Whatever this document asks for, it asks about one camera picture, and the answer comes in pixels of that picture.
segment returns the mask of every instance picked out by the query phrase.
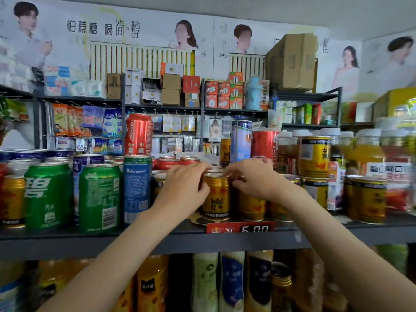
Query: long dark hair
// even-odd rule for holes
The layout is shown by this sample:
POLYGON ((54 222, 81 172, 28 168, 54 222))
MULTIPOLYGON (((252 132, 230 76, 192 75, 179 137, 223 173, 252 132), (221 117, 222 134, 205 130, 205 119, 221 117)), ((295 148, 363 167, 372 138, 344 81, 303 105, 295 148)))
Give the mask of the long dark hair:
POLYGON ((358 60, 357 60, 357 53, 356 53, 356 51, 355 51, 355 48, 354 48, 354 47, 352 47, 352 46, 347 46, 347 47, 345 47, 345 49, 344 49, 343 53, 344 53, 346 50, 349 50, 349 51, 351 52, 351 56, 352 56, 351 65, 352 65, 353 67, 355 67, 355 68, 359 68, 359 66, 358 66, 358 60))
POLYGON ((190 24, 190 22, 188 22, 185 19, 179 21, 178 24, 176 24, 175 31, 178 25, 184 25, 186 27, 186 31, 188 32, 188 35, 189 35, 188 45, 191 47, 195 47, 196 49, 199 49, 198 44, 196 43, 195 35, 193 34, 193 31, 192 31, 192 25, 190 24))

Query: red can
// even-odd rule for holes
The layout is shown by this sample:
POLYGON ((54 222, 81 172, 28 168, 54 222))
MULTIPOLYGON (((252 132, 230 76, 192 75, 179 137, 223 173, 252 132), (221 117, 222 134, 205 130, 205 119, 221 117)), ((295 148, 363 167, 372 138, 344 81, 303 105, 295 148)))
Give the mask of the red can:
POLYGON ((152 152, 153 121, 150 116, 130 114, 126 121, 125 153, 149 156, 152 152))
POLYGON ((156 171, 159 169, 159 159, 152 156, 152 170, 156 171))
POLYGON ((3 214, 3 182, 6 175, 9 174, 7 163, 0 162, 0 217, 3 214))
POLYGON ((276 165, 276 138, 278 131, 253 131, 251 139, 251 157, 269 158, 276 165))
POLYGON ((194 162, 199 162, 196 156, 183 156, 180 158, 180 165, 189 165, 194 162))
POLYGON ((175 165, 180 165, 180 162, 178 159, 175 159, 173 157, 159 158, 159 170, 161 171, 168 170, 169 168, 175 165))

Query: white bottle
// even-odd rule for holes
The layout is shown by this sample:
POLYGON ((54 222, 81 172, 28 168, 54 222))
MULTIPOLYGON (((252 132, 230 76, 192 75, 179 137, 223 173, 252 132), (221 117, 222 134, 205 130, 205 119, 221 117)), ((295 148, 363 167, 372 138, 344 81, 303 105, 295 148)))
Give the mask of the white bottle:
POLYGON ((273 251, 247 252, 247 288, 245 291, 245 312, 270 312, 272 309, 273 251))
POLYGON ((197 253, 193 258, 192 312, 218 312, 218 253, 197 253))
POLYGON ((221 252, 221 290, 218 312, 243 312, 242 273, 245 252, 221 252))

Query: ceiling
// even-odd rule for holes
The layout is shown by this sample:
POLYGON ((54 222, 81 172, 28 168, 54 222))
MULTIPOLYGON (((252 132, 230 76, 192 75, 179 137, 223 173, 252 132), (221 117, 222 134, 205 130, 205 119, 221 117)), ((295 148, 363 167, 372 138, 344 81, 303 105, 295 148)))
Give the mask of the ceiling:
POLYGON ((416 28, 416 0, 68 0, 329 27, 366 40, 416 28))

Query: black hair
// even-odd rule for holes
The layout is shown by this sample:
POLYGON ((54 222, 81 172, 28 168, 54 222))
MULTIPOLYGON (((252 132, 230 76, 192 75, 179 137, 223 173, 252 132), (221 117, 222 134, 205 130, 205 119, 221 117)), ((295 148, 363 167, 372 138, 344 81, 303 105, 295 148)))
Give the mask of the black hair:
POLYGON ((236 26, 236 28, 234 29, 234 36, 237 37, 237 38, 240 38, 241 33, 243 31, 250 31, 250 37, 253 36, 253 31, 251 30, 250 26, 243 25, 243 24, 240 24, 240 25, 236 26))
POLYGON ((35 16, 39 15, 39 10, 37 9, 36 5, 30 2, 18 2, 13 8, 13 13, 17 17, 29 16, 31 11, 34 11, 35 16))
POLYGON ((186 27, 186 31, 188 32, 188 35, 189 35, 188 45, 191 47, 195 47, 196 49, 199 49, 198 44, 196 43, 195 35, 193 34, 193 31, 192 31, 192 25, 190 24, 190 22, 185 19, 179 21, 178 24, 176 24, 175 31, 178 25, 184 25, 186 27))
POLYGON ((355 51, 355 48, 354 48, 354 47, 352 47, 352 46, 347 46, 347 47, 345 47, 345 49, 344 49, 343 53, 344 53, 346 50, 349 50, 349 51, 351 52, 351 57, 352 57, 351 65, 352 65, 354 68, 359 68, 359 66, 358 66, 358 60, 357 60, 357 52, 355 51))
POLYGON ((397 49, 403 48, 407 43, 410 43, 410 47, 412 47, 414 43, 413 38, 409 36, 398 37, 390 41, 387 46, 387 50, 393 52, 397 49))

